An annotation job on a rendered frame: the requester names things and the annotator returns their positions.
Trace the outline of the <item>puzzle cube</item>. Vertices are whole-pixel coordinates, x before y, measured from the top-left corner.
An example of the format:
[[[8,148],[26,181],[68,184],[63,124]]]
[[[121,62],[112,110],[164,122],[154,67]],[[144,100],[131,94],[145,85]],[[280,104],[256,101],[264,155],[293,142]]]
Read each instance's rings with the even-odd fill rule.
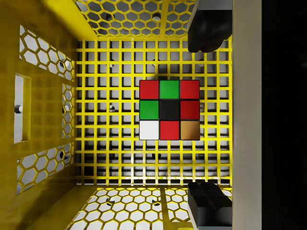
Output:
[[[200,140],[199,80],[141,80],[140,140]]]

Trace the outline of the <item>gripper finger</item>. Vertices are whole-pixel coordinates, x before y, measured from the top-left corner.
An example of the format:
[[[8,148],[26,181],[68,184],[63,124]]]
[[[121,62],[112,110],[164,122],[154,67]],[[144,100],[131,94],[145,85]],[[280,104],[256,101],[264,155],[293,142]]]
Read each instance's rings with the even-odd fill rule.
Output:
[[[232,35],[232,0],[196,0],[187,30],[189,52],[217,50]]]
[[[232,226],[232,200],[213,183],[189,183],[188,206],[194,227]]]

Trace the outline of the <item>yellow basket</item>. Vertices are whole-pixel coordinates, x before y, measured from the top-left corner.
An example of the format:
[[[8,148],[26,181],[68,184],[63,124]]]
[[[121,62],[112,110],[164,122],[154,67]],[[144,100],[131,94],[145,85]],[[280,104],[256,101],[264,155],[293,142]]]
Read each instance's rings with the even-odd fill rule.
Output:
[[[0,0],[0,230],[192,230],[232,197],[232,36],[188,51],[196,0]],[[200,140],[140,140],[141,80],[199,80]]]

